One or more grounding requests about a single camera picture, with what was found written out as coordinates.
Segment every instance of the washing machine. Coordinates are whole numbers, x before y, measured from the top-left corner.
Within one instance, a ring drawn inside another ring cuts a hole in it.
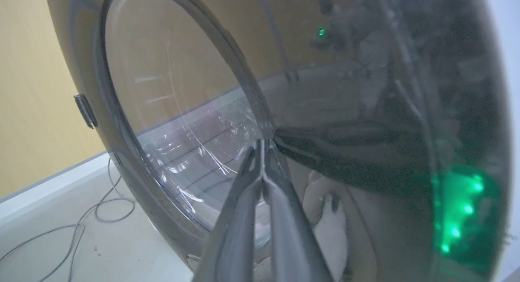
[[[311,226],[343,204],[346,282],[496,276],[518,149],[500,2],[48,0],[80,113],[190,269],[274,139]],[[257,281],[276,213],[260,197]]]

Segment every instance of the wall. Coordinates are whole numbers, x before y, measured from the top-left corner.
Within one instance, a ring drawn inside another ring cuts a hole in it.
[[[104,150],[86,128],[47,0],[0,0],[0,197]]]

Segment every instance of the light gray floor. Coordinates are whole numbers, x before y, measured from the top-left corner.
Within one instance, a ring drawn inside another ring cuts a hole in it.
[[[20,242],[60,225],[75,223],[110,189],[106,173],[54,198],[22,217],[0,224],[0,256]],[[119,190],[131,197],[124,183]],[[131,205],[124,201],[105,204],[105,218],[125,214]],[[191,271],[154,230],[142,208],[117,223],[101,223],[93,213],[86,217],[85,234],[74,259],[73,282],[189,282]],[[48,234],[15,251],[0,264],[0,281],[35,282],[65,255],[73,229]],[[66,282],[70,259],[46,282]]]

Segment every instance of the round glass window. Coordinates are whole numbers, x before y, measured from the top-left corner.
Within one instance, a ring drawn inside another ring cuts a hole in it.
[[[115,92],[158,182],[211,230],[242,148],[261,137],[232,69],[174,0],[113,0],[105,37]],[[256,211],[260,246],[269,210],[260,201]]]

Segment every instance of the thin cable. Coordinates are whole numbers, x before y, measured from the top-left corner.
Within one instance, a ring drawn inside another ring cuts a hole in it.
[[[110,175],[110,160],[108,160],[108,168],[107,168],[107,171],[108,171],[108,175],[109,175],[109,180],[110,180],[110,183],[112,184],[112,188],[110,188],[110,190],[101,198],[101,200],[91,206],[88,210],[85,211],[85,213],[83,213],[83,215],[81,216],[81,218],[78,220],[78,222],[76,222],[75,224],[69,224],[69,225],[63,225],[63,226],[59,226],[59,227],[56,227],[56,228],[53,228],[51,230],[47,230],[46,232],[43,232],[41,234],[38,234],[34,237],[31,237],[29,238],[28,240],[20,243],[19,245],[13,247],[13,249],[11,249],[10,251],[7,252],[7,254],[4,254],[2,256],[2,258],[0,258],[0,263],[2,263],[3,260],[5,260],[5,258],[7,258],[10,254],[12,254],[15,250],[19,249],[20,247],[24,246],[25,244],[29,243],[30,241],[33,241],[34,239],[37,239],[41,236],[44,236],[46,234],[49,234],[51,232],[54,232],[56,230],[61,230],[61,229],[64,229],[64,228],[69,228],[69,227],[74,227],[74,232],[72,234],[72,241],[70,243],[70,246],[69,246],[69,250],[67,251],[67,253],[65,254],[65,257],[58,263],[58,265],[56,267],[54,267],[54,269],[52,269],[47,275],[45,275],[43,278],[41,278],[40,280],[38,280],[38,282],[43,282],[44,280],[46,280],[48,277],[50,277],[50,275],[54,274],[55,271],[57,271],[57,269],[59,269],[64,263],[65,261],[67,260],[67,258],[69,258],[69,256],[71,256],[71,252],[72,252],[72,258],[71,258],[71,262],[70,262],[70,267],[69,267],[69,278],[68,278],[68,282],[71,282],[72,281],[72,267],[74,265],[74,257],[76,256],[76,251],[78,250],[78,246],[80,245],[80,242],[81,242],[81,238],[83,237],[83,234],[85,232],[85,229],[86,229],[86,226],[84,224],[81,223],[81,221],[83,221],[83,219],[85,219],[85,217],[87,216],[87,214],[93,209],[95,208],[94,210],[94,214],[95,214],[95,217],[96,219],[98,219],[98,221],[100,222],[104,222],[104,223],[113,223],[113,222],[117,222],[117,221],[121,221],[123,219],[125,219],[126,217],[130,216],[130,214],[132,214],[132,212],[134,211],[135,209],[135,202],[136,200],[135,199],[129,199],[128,197],[124,197],[121,195],[121,193],[119,193],[119,191],[117,191],[117,188],[115,186],[117,186],[117,184],[119,184],[119,181],[121,180],[121,176],[119,176],[119,178],[117,179],[117,182],[114,183],[112,181],[112,177]],[[108,200],[105,200],[106,197],[108,197],[108,195],[112,192],[112,191],[116,191],[116,193],[118,193],[121,197],[115,197],[114,199],[108,199]],[[123,217],[120,217],[120,218],[117,218],[117,219],[102,219],[101,217],[98,216],[98,213],[97,213],[97,210],[99,208],[100,205],[102,204],[105,204],[105,203],[108,203],[108,202],[111,202],[111,201],[119,201],[119,200],[125,200],[125,201],[128,201],[128,202],[131,202],[132,203],[132,208],[130,209],[130,211],[128,213],[126,213]],[[78,241],[76,242],[76,245],[74,240],[76,239],[76,234],[78,233],[78,228],[81,227],[83,228],[83,230],[80,231],[80,234],[78,236]]]

